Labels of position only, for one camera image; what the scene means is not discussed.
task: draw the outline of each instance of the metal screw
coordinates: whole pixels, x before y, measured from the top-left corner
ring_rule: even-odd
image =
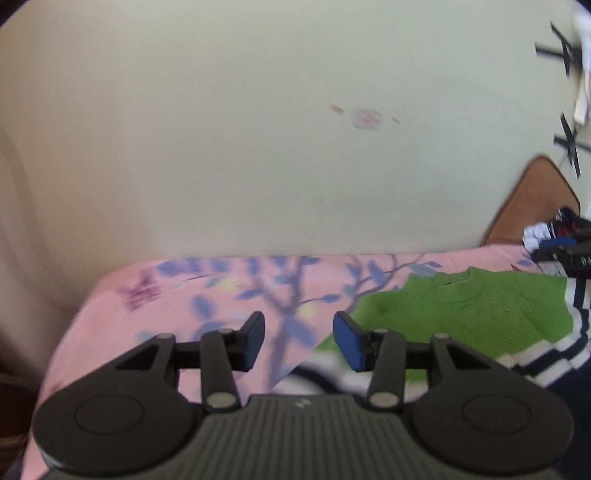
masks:
[[[211,408],[230,408],[237,402],[237,398],[228,392],[215,392],[207,397],[207,404]]]
[[[400,403],[400,397],[392,392],[376,392],[370,396],[369,403],[376,408],[394,408]]]

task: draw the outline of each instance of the purple butterfly print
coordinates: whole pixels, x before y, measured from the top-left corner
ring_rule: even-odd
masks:
[[[139,283],[135,287],[119,287],[117,292],[125,298],[125,304],[133,312],[145,303],[160,298],[160,286],[152,279],[149,269],[141,271]]]

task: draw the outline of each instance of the white wall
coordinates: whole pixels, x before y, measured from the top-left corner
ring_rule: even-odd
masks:
[[[528,160],[560,156],[574,80],[534,41],[570,10],[32,0],[0,29],[0,125],[70,300],[146,257],[472,247]]]

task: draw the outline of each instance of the bed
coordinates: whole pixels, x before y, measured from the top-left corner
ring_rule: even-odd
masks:
[[[178,342],[222,327],[239,327],[254,310],[267,333],[252,371],[236,377],[243,401],[271,391],[328,335],[335,311],[362,297],[401,288],[410,274],[430,277],[468,267],[539,272],[515,245],[435,254],[185,258],[139,262],[104,277],[57,348],[39,403],[158,332]],[[183,372],[179,390],[200,400],[198,371]],[[23,480],[47,470],[32,441]]]

